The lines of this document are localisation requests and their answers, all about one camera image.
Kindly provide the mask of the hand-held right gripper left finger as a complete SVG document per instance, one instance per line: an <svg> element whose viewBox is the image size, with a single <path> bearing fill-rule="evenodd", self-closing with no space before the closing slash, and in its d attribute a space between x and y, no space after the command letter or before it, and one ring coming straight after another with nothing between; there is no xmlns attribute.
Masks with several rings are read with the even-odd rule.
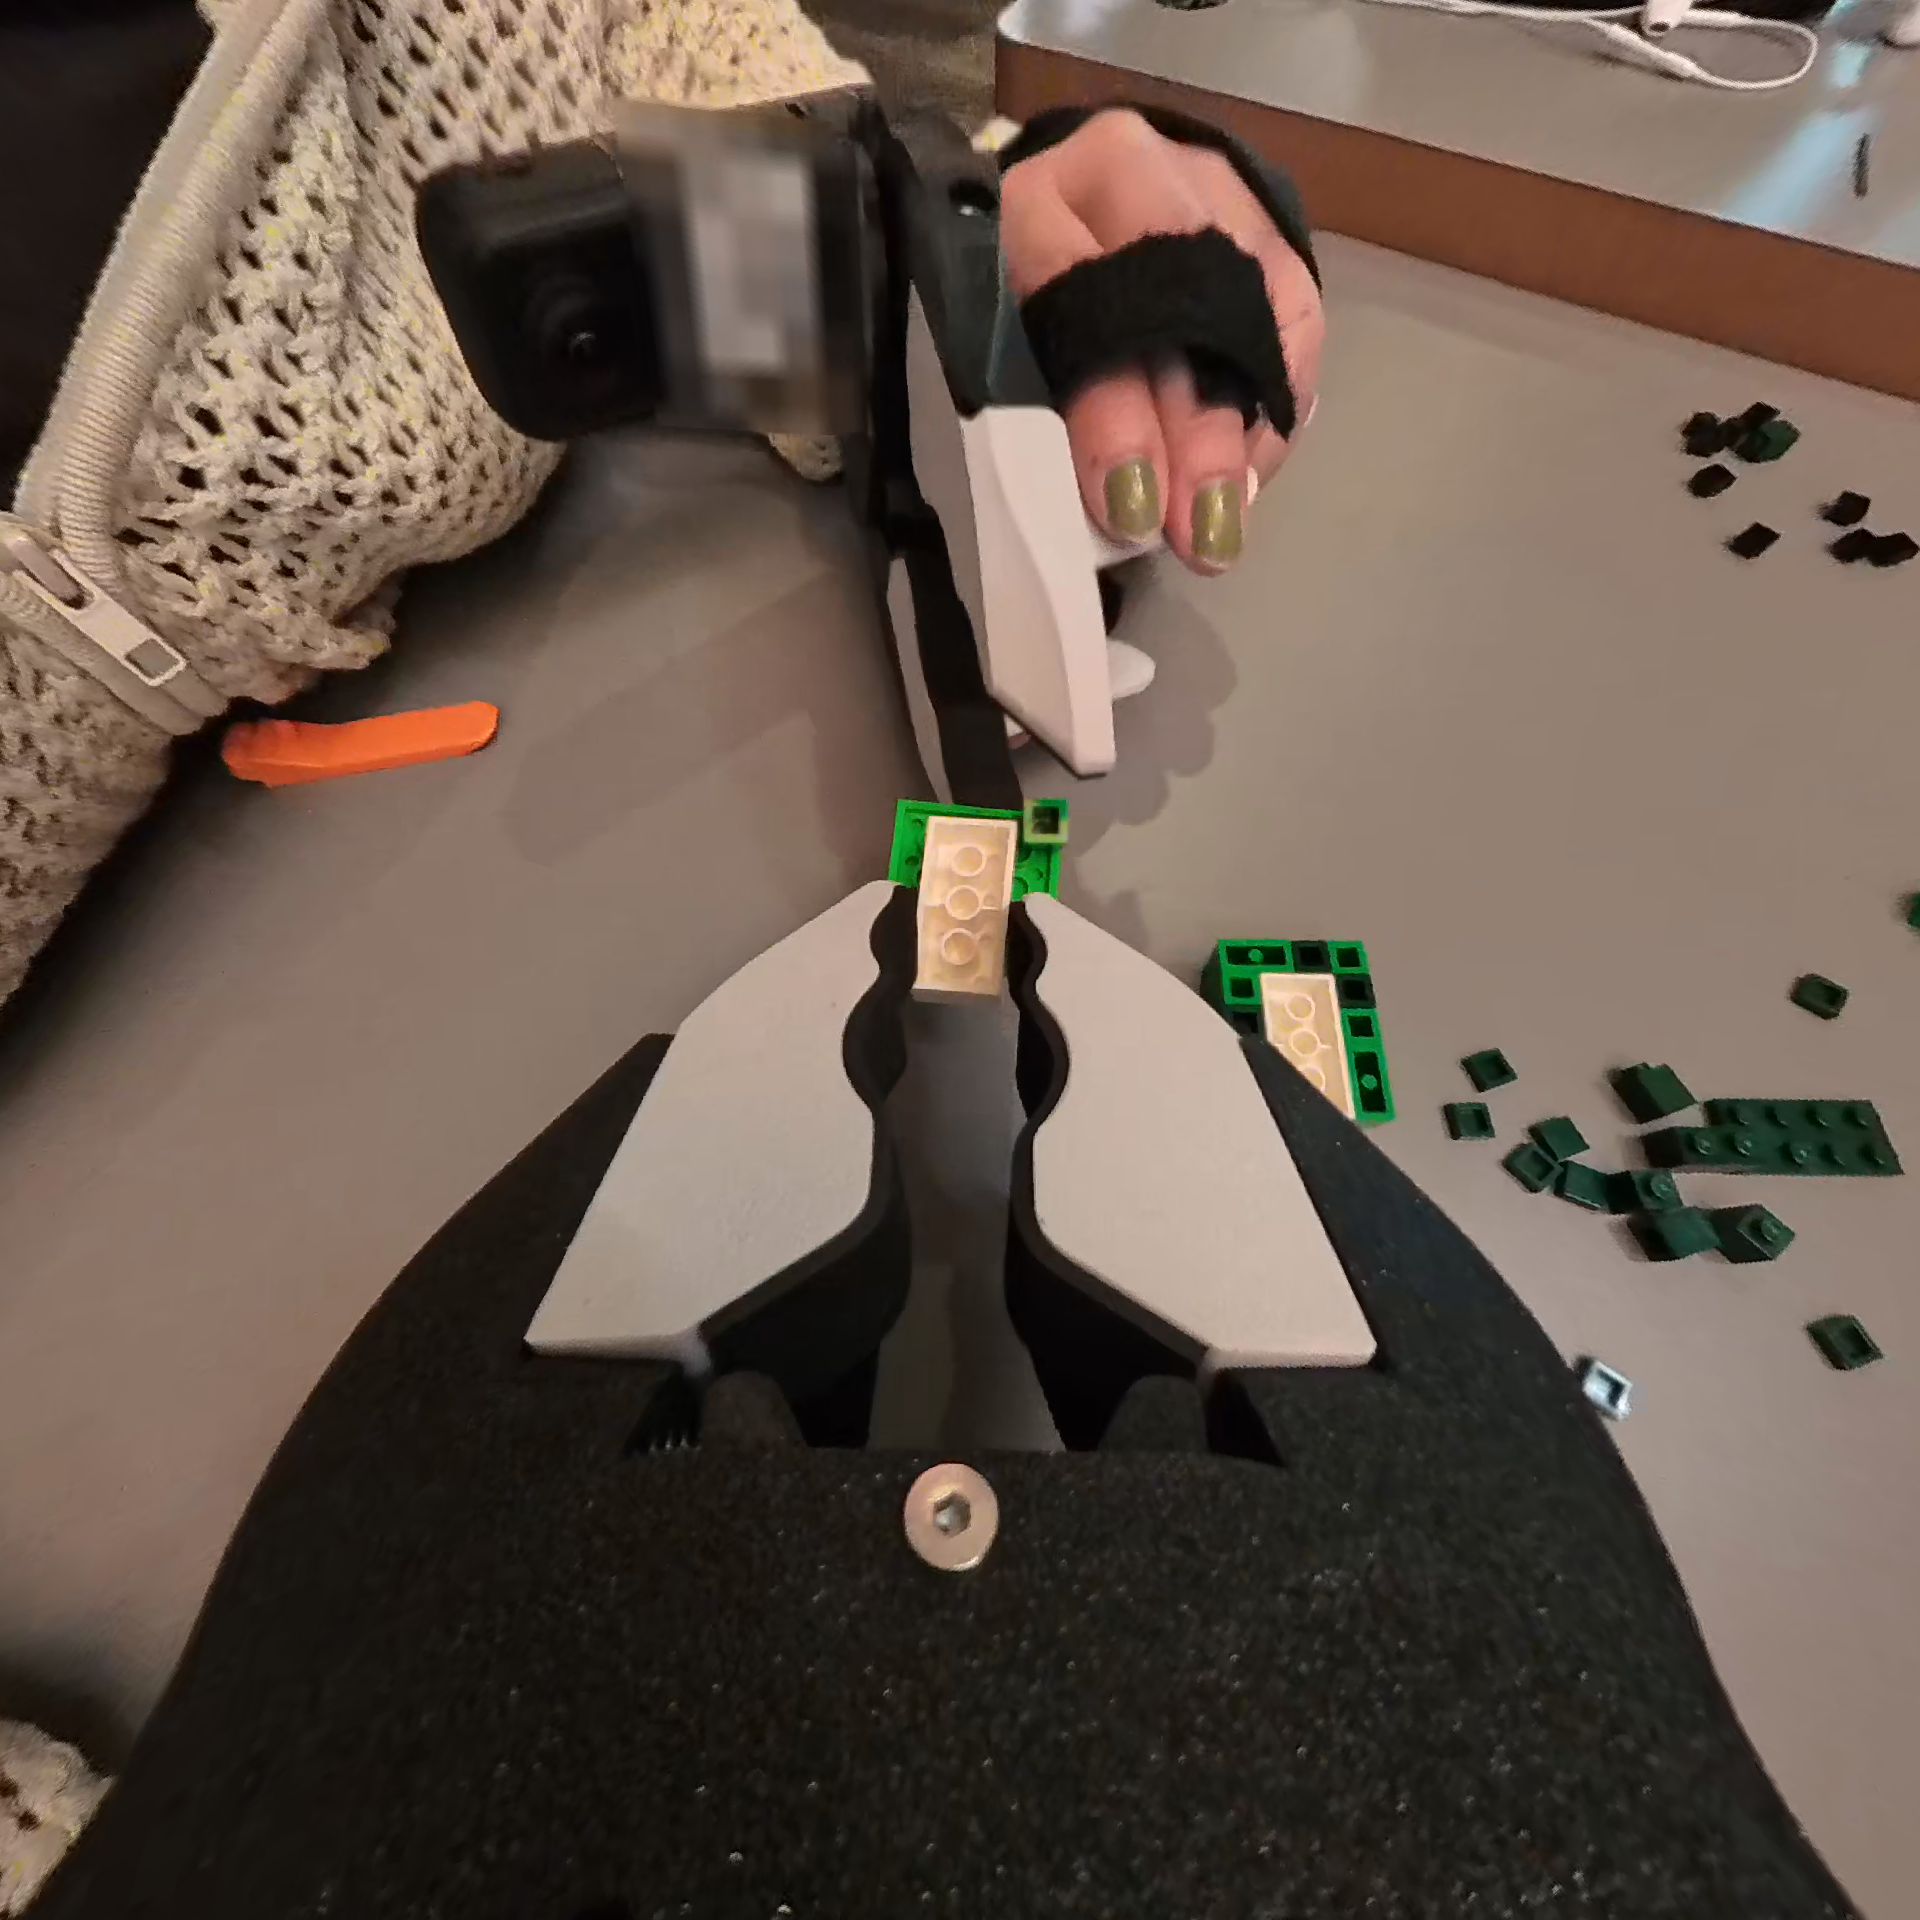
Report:
<svg viewBox="0 0 1920 1920"><path fill-rule="evenodd" d="M904 1310L900 1077L904 889L879 879L682 1019L525 1345L867 1362Z"/></svg>

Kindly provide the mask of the orange brick separator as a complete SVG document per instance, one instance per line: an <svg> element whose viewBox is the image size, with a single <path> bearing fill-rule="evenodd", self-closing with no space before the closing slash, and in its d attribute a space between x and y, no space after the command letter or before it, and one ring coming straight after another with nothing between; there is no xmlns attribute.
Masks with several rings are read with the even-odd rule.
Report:
<svg viewBox="0 0 1920 1920"><path fill-rule="evenodd" d="M499 709L483 700L352 724L253 718L224 735L221 760L233 781L296 789L468 760L496 735Z"/></svg>

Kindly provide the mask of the green lego assembly white brick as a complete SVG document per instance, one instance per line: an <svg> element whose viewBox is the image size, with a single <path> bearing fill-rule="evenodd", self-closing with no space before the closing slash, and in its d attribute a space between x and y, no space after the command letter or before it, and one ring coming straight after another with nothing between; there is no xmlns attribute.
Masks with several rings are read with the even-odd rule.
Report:
<svg viewBox="0 0 1920 1920"><path fill-rule="evenodd" d="M1380 1001L1359 938L1218 938L1200 996L1357 1125L1395 1121Z"/></svg>

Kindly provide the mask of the cream knit sweater person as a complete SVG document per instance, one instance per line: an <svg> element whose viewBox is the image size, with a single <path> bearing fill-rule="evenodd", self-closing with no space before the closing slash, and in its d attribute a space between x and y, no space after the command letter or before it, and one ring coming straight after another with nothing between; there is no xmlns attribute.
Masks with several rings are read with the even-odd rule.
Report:
<svg viewBox="0 0 1920 1920"><path fill-rule="evenodd" d="M412 239L457 162L637 96L870 89L802 3L199 3L211 46L3 512L3 996L172 740L384 656L403 573L559 468L483 404Z"/></svg>

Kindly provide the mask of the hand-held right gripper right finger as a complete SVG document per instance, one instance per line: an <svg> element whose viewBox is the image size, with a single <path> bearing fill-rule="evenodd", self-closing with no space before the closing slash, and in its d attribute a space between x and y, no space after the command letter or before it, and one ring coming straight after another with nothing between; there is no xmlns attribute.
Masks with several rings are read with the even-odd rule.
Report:
<svg viewBox="0 0 1920 1920"><path fill-rule="evenodd" d="M1022 1244L1163 1352L1363 1368L1376 1338L1266 1102L1272 1049L1052 896L1010 932Z"/></svg>

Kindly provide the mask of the scattered dark green lego pieces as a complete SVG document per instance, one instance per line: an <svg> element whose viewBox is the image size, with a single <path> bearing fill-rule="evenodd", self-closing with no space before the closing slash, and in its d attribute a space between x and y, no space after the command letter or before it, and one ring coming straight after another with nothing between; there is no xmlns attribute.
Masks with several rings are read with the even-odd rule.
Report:
<svg viewBox="0 0 1920 1920"><path fill-rule="evenodd" d="M1685 492L1718 499L1737 487L1737 468L1775 465L1801 427L1774 404L1752 404L1740 413L1701 409L1678 427L1683 452L1694 461ZM1833 530L1825 555L1833 564L1893 570L1918 560L1918 539L1900 530L1872 530L1869 498L1841 491L1819 509ZM1737 754L1726 777L1707 781L1707 818L1732 825L1737 839L1764 856L1763 899L1774 899L1780 875L1813 875L1813 854L1839 860L1841 842L1860 821L1839 821L1825 801L1825 777L1839 754ZM1786 1004L1816 1020L1839 1020L1853 989L1822 970L1792 981ZM1442 1125L1456 1143L1492 1143L1496 1116L1485 1093L1514 1087L1514 1061L1499 1048L1465 1056L1465 1077L1479 1089L1472 1102L1442 1105ZM1664 1061L1634 1061L1603 1077L1623 1116L1640 1128L1634 1168L1594 1165L1594 1143L1568 1116L1529 1121L1502 1168L1529 1194L1557 1194L1582 1211L1623 1218L1642 1259L1683 1261L1716 1255L1722 1261L1775 1261L1795 1244L1785 1223L1763 1201L1752 1204L1690 1204L1683 1175L1764 1175L1764 1179L1895 1179L1901 1159L1889 1139L1883 1116L1869 1098L1697 1098ZM1853 1314L1825 1314L1805 1326L1813 1350L1839 1374L1860 1374L1883 1358L1883 1350Z"/></svg>

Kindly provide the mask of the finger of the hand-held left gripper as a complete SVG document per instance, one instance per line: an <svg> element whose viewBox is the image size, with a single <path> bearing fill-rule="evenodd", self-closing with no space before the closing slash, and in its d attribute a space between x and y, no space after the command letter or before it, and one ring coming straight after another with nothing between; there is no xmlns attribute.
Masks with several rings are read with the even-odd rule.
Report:
<svg viewBox="0 0 1920 1920"><path fill-rule="evenodd" d="M1074 777L1114 770L1114 668L1067 432L1044 407L964 421L982 679Z"/></svg>
<svg viewBox="0 0 1920 1920"><path fill-rule="evenodd" d="M906 499L885 570L924 789L948 805L1022 808L1010 735L1027 692L1027 555L998 465L998 413L964 419L924 304L904 323Z"/></svg>

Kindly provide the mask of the person's left hand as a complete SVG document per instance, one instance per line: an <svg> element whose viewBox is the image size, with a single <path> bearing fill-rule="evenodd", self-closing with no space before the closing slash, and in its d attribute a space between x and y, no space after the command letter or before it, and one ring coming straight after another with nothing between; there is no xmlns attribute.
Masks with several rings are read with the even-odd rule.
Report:
<svg viewBox="0 0 1920 1920"><path fill-rule="evenodd" d="M1022 304L1133 240L1196 232L1230 239L1257 263L1293 421L1304 426L1326 355L1326 304L1230 159L1171 142L1129 110L1103 110L1003 172L998 252ZM1087 515L1109 539L1140 547L1163 536L1165 552L1205 579L1239 560L1250 509L1287 465L1287 432L1205 404L1177 352L1102 372L1052 407Z"/></svg>

